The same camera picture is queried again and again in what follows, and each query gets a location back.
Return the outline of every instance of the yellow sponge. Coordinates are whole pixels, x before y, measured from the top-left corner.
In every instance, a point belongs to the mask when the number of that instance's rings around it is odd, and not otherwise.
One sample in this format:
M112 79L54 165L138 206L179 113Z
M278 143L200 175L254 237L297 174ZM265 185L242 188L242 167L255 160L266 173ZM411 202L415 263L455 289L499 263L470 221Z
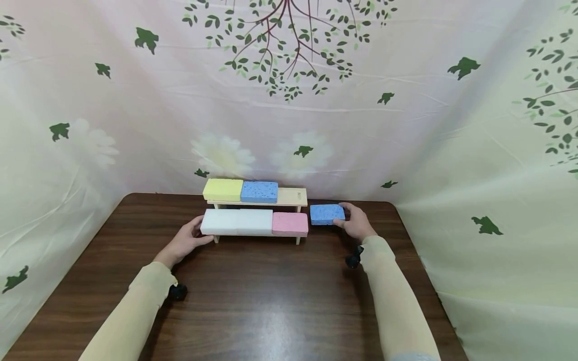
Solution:
M242 179L211 178L207 180L203 189L203 198L222 202L240 202L241 189L243 189Z

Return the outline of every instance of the blue sponge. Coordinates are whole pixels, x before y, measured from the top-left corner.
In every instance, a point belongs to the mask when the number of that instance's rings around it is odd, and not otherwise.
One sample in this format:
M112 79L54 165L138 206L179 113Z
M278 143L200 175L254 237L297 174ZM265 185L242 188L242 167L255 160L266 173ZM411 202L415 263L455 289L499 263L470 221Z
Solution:
M338 204L316 204L309 207L312 226L330 226L333 220L345 219L345 212Z
M241 202L277 203L279 184L276 182L244 182Z

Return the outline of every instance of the left hand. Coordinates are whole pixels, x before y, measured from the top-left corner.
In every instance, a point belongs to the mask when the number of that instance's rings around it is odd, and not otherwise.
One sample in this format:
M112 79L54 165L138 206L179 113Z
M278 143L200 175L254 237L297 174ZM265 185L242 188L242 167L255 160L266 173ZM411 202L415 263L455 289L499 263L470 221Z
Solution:
M161 262L168 269L171 269L196 247L211 242L213 236L201 237L200 228L203 217L203 215L195 217L192 221L182 226L173 240L158 253L153 262Z

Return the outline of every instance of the shelf top board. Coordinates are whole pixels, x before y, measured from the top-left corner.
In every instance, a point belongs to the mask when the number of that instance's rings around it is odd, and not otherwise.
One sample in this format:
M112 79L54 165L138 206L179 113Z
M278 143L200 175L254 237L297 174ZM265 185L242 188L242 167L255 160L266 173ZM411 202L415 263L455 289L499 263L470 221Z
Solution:
M240 206L282 206L297 207L307 206L307 189L279 187L277 203L252 203L252 202L228 202L220 200L208 200L208 204L231 204Z

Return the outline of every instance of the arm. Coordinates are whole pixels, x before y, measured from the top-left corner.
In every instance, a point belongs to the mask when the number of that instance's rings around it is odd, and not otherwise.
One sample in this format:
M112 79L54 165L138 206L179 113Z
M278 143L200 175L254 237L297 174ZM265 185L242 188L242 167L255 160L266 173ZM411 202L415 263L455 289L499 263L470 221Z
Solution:
M360 208L350 203L340 205L350 212L350 220L336 219L334 224L345 229L351 237L363 241L361 264L373 293L385 359L423 354L439 360L434 337L390 246L373 230Z
M143 267L118 306L92 338L80 361L137 361L153 327L157 311L177 280L171 268L213 236L200 237L203 217L185 224L175 238Z

